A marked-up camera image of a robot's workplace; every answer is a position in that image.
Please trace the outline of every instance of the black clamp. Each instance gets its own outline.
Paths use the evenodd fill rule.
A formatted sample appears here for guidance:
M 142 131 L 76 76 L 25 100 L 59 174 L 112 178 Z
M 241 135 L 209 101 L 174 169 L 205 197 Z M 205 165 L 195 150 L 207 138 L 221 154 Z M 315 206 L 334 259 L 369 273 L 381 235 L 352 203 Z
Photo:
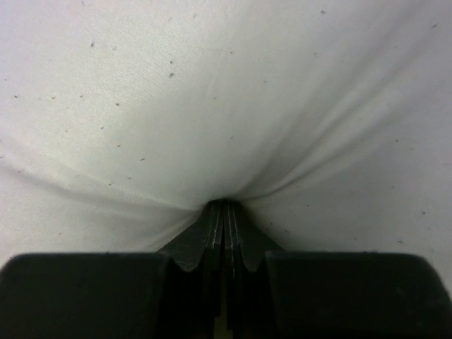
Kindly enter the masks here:
M 283 251 L 238 203 L 209 203 L 157 253 L 25 254 L 0 272 L 0 338 L 452 338 L 418 256 Z

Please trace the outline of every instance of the black plastic part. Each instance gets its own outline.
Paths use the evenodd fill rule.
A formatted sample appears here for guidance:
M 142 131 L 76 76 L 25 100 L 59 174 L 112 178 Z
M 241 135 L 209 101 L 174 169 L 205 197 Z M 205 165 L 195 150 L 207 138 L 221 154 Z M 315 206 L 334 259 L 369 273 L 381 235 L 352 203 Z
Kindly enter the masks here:
M 452 338 L 434 269 L 405 254 L 284 252 L 235 202 L 156 254 L 27 254 L 0 271 L 0 338 Z
M 450 338 L 452 307 L 432 267 L 404 254 L 266 255 L 281 338 Z

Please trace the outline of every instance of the white cloth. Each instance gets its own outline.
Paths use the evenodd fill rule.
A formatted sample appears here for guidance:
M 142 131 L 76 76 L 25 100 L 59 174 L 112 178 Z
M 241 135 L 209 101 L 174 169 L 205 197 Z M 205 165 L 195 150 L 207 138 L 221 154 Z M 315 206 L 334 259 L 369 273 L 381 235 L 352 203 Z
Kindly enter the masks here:
M 216 198 L 452 288 L 452 1 L 0 3 L 0 263 L 156 250 Z

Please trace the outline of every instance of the white fabric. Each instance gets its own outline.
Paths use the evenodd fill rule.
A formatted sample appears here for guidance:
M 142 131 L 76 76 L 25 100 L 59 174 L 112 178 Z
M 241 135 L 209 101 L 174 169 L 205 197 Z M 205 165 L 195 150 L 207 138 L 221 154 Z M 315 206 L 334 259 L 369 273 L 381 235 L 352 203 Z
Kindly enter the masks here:
M 0 2 L 0 263 L 156 250 L 234 198 L 452 288 L 452 1 Z

